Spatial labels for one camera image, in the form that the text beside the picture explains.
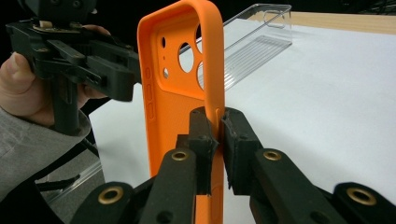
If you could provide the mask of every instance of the gray sleeve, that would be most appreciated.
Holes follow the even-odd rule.
[[[88,135],[91,124],[79,112],[76,136],[15,118],[0,108],[0,202],[22,181],[50,165]]]

